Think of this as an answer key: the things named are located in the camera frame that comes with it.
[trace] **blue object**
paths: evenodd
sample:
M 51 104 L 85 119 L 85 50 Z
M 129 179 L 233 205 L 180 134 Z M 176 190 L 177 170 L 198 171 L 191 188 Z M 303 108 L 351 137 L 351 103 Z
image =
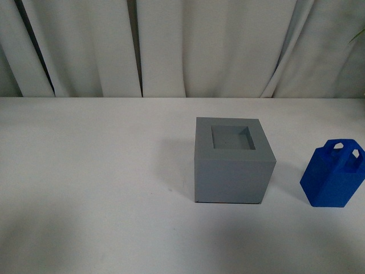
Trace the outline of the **blue object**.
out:
M 301 180 L 310 204 L 344 207 L 365 179 L 364 156 L 364 150 L 352 139 L 328 140 L 317 148 Z

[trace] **handle hole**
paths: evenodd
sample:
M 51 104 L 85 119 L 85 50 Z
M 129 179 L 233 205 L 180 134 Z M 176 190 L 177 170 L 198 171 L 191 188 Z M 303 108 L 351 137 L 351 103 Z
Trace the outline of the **handle hole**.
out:
M 353 151 L 352 151 L 352 154 L 355 156 L 355 158 L 356 158 L 356 159 L 357 159 L 357 158 L 359 157 L 359 155 L 360 155 L 359 150 L 353 150 Z
M 343 143 L 337 143 L 330 151 L 331 157 L 336 158 L 341 149 L 343 149 Z
M 343 148 L 343 143 L 337 143 L 337 144 L 334 146 L 334 149 L 335 149 L 335 150 L 340 150 L 341 148 Z

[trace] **box top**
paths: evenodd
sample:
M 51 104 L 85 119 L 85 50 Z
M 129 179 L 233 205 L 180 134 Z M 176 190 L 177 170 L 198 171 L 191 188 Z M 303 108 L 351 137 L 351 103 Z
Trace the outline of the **box top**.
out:
M 258 119 L 197 117 L 194 157 L 276 162 Z

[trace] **white curtain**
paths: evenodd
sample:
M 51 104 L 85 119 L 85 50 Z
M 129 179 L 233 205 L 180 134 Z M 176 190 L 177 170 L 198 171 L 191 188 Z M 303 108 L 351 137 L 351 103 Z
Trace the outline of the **white curtain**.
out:
M 363 0 L 2 0 L 0 95 L 361 98 L 364 26 Z

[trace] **handle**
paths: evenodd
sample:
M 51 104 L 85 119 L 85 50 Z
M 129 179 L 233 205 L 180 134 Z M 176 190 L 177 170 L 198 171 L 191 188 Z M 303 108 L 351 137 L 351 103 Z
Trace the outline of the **handle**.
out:
M 342 143 L 343 148 L 341 148 L 336 154 L 334 154 L 334 147 L 336 144 Z M 359 168 L 365 170 L 364 156 L 365 152 L 361 146 L 352 139 L 334 139 L 328 140 L 323 146 L 325 153 L 333 158 L 335 170 L 341 170 L 345 166 L 350 167 L 352 170 L 356 171 Z M 359 151 L 359 156 L 352 160 L 351 154 L 354 150 Z

